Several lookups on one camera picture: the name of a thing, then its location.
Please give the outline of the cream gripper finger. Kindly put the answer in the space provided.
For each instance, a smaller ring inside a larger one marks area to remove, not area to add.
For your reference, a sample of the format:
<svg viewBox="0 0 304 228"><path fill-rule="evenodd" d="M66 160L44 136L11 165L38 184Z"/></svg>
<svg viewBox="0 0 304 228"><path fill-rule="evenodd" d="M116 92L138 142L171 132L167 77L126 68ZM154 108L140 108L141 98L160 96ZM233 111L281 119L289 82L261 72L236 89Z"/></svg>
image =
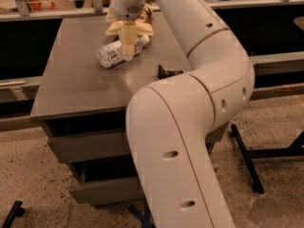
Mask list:
<svg viewBox="0 0 304 228"><path fill-rule="evenodd" d="M121 37L123 58L131 61L135 54L137 35L132 33L123 33Z"/></svg>

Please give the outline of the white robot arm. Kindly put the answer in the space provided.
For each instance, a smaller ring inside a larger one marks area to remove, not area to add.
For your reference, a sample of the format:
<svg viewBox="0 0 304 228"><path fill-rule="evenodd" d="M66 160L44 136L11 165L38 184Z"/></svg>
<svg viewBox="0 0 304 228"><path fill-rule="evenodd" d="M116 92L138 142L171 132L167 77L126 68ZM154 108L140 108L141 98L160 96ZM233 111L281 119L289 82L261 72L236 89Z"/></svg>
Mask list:
<svg viewBox="0 0 304 228"><path fill-rule="evenodd" d="M156 228L236 228L205 146L248 102L255 72L236 35L204 0L155 0L191 66L139 90L126 134ZM111 0L135 21L143 0Z"/></svg>

